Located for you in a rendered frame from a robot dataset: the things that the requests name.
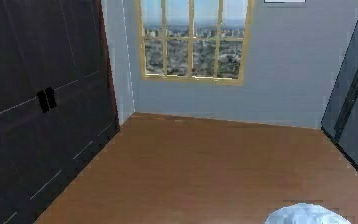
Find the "yellow framed window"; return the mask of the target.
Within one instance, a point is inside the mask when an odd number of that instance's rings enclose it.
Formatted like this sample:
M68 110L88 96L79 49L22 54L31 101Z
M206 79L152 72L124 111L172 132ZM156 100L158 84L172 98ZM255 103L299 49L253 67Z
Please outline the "yellow framed window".
M135 0L144 80L241 85L255 0Z

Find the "dark brown wardrobe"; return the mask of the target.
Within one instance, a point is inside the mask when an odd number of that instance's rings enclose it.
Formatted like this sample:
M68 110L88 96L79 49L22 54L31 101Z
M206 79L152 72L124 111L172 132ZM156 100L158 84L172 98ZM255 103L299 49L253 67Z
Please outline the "dark brown wardrobe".
M117 133L100 0L0 0L0 224L34 224Z

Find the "grey glass cabinet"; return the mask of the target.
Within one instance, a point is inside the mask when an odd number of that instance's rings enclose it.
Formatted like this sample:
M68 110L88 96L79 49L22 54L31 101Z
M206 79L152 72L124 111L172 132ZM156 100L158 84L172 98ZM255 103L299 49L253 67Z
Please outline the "grey glass cabinet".
M358 19L322 118L321 130L358 172Z

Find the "white framed wall picture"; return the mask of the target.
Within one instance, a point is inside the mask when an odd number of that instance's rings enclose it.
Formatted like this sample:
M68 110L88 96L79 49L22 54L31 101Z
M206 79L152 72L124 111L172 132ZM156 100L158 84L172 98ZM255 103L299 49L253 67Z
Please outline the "white framed wall picture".
M289 3L305 3L307 0L264 0L265 3L273 4L289 4Z

